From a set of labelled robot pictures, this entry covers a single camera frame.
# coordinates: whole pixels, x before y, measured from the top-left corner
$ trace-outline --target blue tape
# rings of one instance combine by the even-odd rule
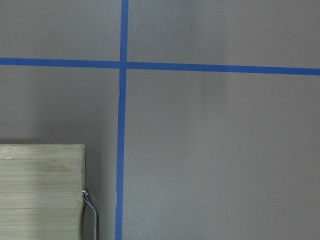
[[[0,65],[118,69],[118,61],[64,60],[0,57]]]
[[[122,240],[123,199],[124,199],[124,165],[125,165],[125,127],[126,127],[126,88],[128,58],[128,15],[129,0],[121,1],[120,33],[120,68],[119,68],[119,106],[118,106],[118,139],[116,158],[116,208],[115,240]]]
[[[127,69],[320,76],[319,68],[128,62]]]

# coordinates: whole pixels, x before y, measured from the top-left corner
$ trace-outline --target metal rod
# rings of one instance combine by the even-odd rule
[[[91,208],[94,216],[94,240],[99,240],[99,221],[98,212],[90,201],[89,192],[87,189],[82,190],[82,198],[84,202]]]

